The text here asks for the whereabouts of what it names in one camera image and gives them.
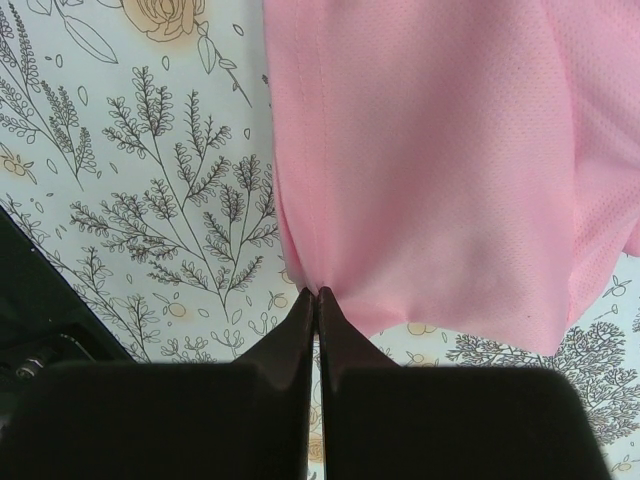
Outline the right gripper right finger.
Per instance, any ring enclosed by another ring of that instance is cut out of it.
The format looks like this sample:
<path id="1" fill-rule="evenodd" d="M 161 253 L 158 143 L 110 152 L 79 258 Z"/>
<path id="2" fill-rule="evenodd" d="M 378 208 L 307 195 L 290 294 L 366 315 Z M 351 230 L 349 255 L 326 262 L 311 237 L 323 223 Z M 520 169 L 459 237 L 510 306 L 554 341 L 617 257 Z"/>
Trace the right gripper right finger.
<path id="1" fill-rule="evenodd" d="M 606 479 L 579 397 L 542 368 L 403 367 L 317 297 L 329 479 Z"/>

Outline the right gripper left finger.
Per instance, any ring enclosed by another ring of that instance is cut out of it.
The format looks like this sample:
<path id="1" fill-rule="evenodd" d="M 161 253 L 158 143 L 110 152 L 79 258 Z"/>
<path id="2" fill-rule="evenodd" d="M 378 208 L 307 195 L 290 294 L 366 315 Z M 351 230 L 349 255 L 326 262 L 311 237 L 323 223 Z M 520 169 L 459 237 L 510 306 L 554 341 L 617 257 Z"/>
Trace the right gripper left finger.
<path id="1" fill-rule="evenodd" d="M 60 363 L 1 438 L 5 479 L 302 479 L 314 296 L 230 363 Z"/>

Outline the pink t shirt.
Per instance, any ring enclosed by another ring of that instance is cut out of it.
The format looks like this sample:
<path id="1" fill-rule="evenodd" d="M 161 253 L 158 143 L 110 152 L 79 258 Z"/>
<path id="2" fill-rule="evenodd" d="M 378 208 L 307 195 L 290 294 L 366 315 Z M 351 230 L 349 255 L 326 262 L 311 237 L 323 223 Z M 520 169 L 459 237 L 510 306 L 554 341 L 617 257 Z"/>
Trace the pink t shirt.
<path id="1" fill-rule="evenodd" d="M 552 355 L 639 252 L 635 1 L 268 1 L 289 277 Z"/>

